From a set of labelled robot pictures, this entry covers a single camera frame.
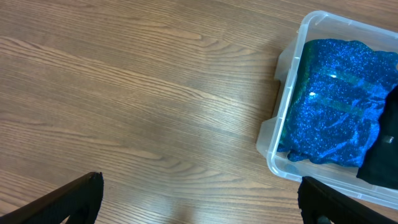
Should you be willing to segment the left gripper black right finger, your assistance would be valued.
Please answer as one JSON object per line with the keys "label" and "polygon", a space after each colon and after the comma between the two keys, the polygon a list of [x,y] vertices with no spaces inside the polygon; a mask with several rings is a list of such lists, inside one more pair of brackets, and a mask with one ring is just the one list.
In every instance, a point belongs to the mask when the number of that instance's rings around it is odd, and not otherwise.
{"label": "left gripper black right finger", "polygon": [[304,224],[397,224],[309,176],[298,188],[298,206]]}

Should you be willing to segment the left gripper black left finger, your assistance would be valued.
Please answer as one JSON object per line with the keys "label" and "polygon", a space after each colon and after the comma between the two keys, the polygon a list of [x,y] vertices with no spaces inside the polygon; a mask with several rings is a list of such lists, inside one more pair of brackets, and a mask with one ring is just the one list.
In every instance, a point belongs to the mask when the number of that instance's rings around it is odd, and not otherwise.
{"label": "left gripper black left finger", "polygon": [[104,192],[103,174],[89,172],[1,217],[3,224],[94,223]]}

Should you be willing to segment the small black garment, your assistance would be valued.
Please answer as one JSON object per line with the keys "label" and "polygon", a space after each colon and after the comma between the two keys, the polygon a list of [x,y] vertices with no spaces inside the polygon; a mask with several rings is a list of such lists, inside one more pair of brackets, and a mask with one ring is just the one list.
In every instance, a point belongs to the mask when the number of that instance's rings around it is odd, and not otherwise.
{"label": "small black garment", "polygon": [[379,117],[379,134],[366,152],[357,178],[380,187],[397,189],[397,88],[386,98]]}

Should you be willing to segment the blue sequin cloth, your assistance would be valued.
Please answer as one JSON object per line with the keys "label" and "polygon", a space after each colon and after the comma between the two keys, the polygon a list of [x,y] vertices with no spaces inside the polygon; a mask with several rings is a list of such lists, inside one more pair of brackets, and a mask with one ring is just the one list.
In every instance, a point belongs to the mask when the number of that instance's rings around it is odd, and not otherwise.
{"label": "blue sequin cloth", "polygon": [[397,53],[357,40],[307,42],[278,152],[292,162],[361,167],[379,134],[386,97],[397,86],[396,66]]}

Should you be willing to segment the clear plastic storage bin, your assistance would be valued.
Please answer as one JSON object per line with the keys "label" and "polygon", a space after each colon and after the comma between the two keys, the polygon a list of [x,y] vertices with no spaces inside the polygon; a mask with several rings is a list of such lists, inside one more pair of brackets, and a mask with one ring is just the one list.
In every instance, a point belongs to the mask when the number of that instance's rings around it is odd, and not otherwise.
{"label": "clear plastic storage bin", "polygon": [[397,51],[397,33],[393,31],[325,11],[307,14],[295,39],[279,55],[274,76],[280,80],[280,89],[272,118],[261,124],[256,148],[266,158],[268,168],[276,176],[297,182],[301,182],[303,176],[312,176],[347,196],[396,209],[397,191],[356,178],[358,170],[354,167],[316,165],[308,160],[292,162],[288,160],[287,153],[277,150],[303,46],[310,40],[321,38],[358,40],[373,50]]}

